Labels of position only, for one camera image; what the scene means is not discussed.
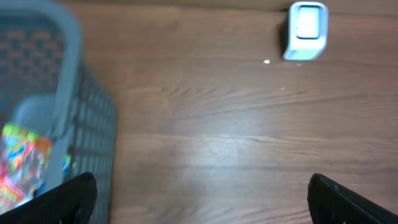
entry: colorful plastic wrapper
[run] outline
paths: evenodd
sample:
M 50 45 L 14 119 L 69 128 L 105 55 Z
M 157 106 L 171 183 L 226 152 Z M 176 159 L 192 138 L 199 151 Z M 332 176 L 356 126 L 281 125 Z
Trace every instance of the colorful plastic wrapper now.
M 19 206 L 44 184 L 52 143 L 38 134 L 6 124 L 0 143 L 0 213 Z

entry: wooden table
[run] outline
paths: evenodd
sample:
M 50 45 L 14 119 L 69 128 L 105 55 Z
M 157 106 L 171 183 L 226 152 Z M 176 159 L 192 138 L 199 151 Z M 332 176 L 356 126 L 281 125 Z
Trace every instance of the wooden table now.
M 398 17 L 331 14 L 298 63 L 285 12 L 68 7 L 119 108 L 111 223 L 311 223 L 314 172 L 398 213 Z

